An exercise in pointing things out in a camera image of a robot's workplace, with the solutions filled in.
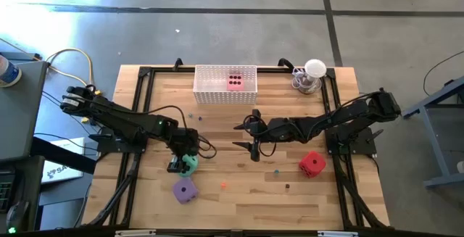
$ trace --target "red cube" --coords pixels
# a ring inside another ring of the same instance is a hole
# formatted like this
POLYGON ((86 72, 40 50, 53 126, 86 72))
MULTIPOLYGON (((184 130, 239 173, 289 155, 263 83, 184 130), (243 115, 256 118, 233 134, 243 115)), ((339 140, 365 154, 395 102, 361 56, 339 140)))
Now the red cube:
POLYGON ((320 154, 314 151, 311 151, 299 162, 299 168, 303 170, 305 175, 309 178, 318 175, 324 167, 326 167, 326 161, 320 154))
POLYGON ((227 91, 243 91, 245 88, 241 74, 230 74, 227 79, 227 91))

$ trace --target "purple cube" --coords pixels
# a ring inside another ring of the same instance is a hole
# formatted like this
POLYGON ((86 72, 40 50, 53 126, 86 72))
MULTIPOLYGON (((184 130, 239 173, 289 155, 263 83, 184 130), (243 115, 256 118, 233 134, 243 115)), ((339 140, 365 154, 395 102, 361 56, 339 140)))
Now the purple cube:
POLYGON ((173 193, 181 204, 186 204, 198 196, 199 192, 195 187, 194 182, 192 182, 190 177, 187 177, 181 178, 177 183, 175 183, 173 186, 173 193))

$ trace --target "white storage bin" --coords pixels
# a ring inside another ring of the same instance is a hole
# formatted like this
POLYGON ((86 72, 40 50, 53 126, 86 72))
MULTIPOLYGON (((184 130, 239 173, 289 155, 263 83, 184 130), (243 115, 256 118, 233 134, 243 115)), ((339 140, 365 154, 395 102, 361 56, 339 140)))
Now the white storage bin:
POLYGON ((258 93, 256 66, 197 65, 194 95, 198 104, 255 104, 258 93), (231 75, 240 75, 243 91, 228 91, 231 75))

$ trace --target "wooden table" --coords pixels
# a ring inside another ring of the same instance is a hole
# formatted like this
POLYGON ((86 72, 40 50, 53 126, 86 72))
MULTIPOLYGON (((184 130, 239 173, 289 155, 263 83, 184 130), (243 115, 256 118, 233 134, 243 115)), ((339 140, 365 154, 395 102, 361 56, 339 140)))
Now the wooden table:
MULTIPOLYGON (((132 107, 138 65, 123 65, 116 83, 114 101, 132 107)), ((358 96, 355 71, 336 68, 341 102, 358 96)), ((260 230, 340 230, 342 229, 334 166, 326 153, 323 133, 308 144, 278 144, 271 157, 261 156, 253 162, 249 152, 232 141, 251 141, 251 137, 233 127, 243 122, 252 109, 258 108, 268 122, 273 117, 317 116, 324 113, 321 93, 303 96, 291 87, 290 74, 258 74, 257 104, 198 105, 192 73, 157 73, 150 109, 167 104, 179 106, 187 116, 187 126, 196 128, 217 147, 214 159, 200 159, 192 180, 199 197, 189 204, 179 204, 171 188, 179 180, 166 172, 171 159, 164 143, 151 140, 142 156, 134 198, 131 228, 176 229, 260 229, 260 230), (315 178, 306 178, 298 162, 309 151, 324 156, 327 166, 315 178)), ((143 106, 146 83, 139 111, 143 106)), ((161 115, 181 120, 175 109, 161 115)), ((263 146, 263 151, 272 147, 263 146)), ((83 222, 98 214, 115 190, 121 154, 109 154, 96 166, 83 222)), ((364 156, 353 156, 360 195, 372 212, 385 224, 388 217, 376 166, 364 156)), ((355 221, 352 201, 347 198, 350 218, 355 221)), ((119 217, 124 213, 122 197, 119 217)))

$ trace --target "gray floor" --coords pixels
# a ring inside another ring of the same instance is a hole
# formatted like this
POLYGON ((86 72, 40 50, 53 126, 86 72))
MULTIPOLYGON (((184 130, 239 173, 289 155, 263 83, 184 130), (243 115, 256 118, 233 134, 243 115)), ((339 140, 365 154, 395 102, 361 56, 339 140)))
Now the gray floor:
MULTIPOLYGON (((285 57, 296 65, 322 59, 334 66, 326 16, 275 14, 151 14, 52 12, 22 3, 107 7, 181 7, 213 9, 324 9, 323 0, 0 0, 0 35, 46 56, 68 46, 86 51, 94 61, 96 85, 112 97, 122 64, 275 65, 285 57)), ((336 10, 464 11, 462 0, 331 0, 336 10)), ((423 76, 437 62, 463 49, 463 17, 335 17, 341 59, 355 68, 362 92, 384 87, 401 108, 426 97, 423 76)), ((14 51, 0 44, 0 51, 14 51)), ((59 56, 56 67, 88 79, 85 59, 59 56)), ((429 91, 464 73, 462 58, 437 68, 429 91)), ((58 97, 79 82, 56 73, 45 91, 58 97)), ((67 115, 44 101, 37 131, 67 137, 86 133, 67 115), (51 122, 56 116, 59 123, 51 122)), ((464 234, 464 186, 426 190, 422 182, 439 175, 419 117, 377 124, 381 183, 391 224, 403 230, 464 234)), ((64 227, 70 219, 47 223, 64 227)))

